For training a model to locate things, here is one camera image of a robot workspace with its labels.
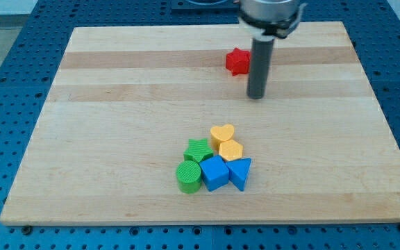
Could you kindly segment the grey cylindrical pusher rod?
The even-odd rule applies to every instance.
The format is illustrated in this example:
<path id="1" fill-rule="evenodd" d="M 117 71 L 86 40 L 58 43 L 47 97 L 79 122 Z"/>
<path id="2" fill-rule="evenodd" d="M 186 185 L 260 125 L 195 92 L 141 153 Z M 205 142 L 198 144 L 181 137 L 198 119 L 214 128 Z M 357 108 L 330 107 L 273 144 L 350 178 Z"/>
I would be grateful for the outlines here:
<path id="1" fill-rule="evenodd" d="M 273 48 L 273 40 L 252 40 L 247 83 L 247 96 L 251 99 L 262 99 L 265 95 Z"/>

